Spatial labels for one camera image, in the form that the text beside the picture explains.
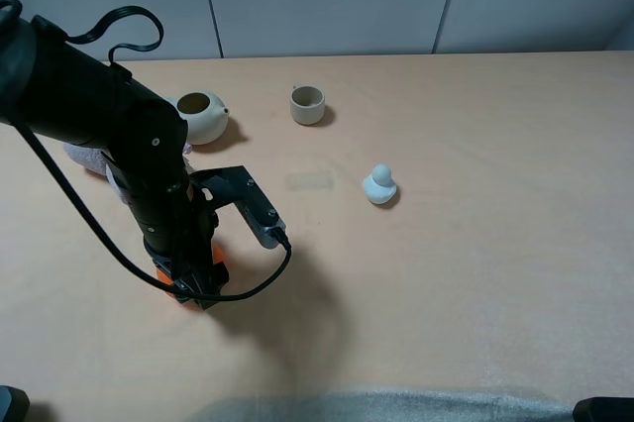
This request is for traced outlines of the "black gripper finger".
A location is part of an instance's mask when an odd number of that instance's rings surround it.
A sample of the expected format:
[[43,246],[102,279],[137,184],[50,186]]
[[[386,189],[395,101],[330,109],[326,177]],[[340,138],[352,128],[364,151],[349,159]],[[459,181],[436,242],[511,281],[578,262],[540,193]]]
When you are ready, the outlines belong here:
[[[217,263],[186,272],[173,286],[179,290],[218,296],[228,281],[229,273],[225,264]],[[203,311],[215,305],[214,301],[185,298],[179,295],[174,295],[174,298],[188,310]]]

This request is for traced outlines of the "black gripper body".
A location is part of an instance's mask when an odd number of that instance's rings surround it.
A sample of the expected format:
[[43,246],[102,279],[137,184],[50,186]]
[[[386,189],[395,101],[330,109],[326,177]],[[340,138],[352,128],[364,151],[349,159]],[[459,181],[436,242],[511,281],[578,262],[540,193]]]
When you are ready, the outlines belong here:
[[[207,204],[202,193],[183,199],[169,195],[166,204],[143,224],[146,250],[155,267],[159,266],[173,283],[186,272],[213,263],[212,238],[218,218]],[[178,292],[192,292],[167,286]]]

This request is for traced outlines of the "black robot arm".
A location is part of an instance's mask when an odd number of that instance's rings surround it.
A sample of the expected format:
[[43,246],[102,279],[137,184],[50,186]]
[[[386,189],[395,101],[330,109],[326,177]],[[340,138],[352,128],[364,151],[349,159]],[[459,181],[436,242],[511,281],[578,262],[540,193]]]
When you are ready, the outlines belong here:
[[222,301],[225,265],[214,259],[216,212],[183,157],[187,125],[174,107],[114,60],[82,51],[142,8],[107,13],[72,37],[43,17],[25,20],[17,0],[1,1],[1,120],[38,156],[75,209],[121,265],[135,271],[41,144],[49,137],[101,153],[160,270],[146,283],[202,307]]

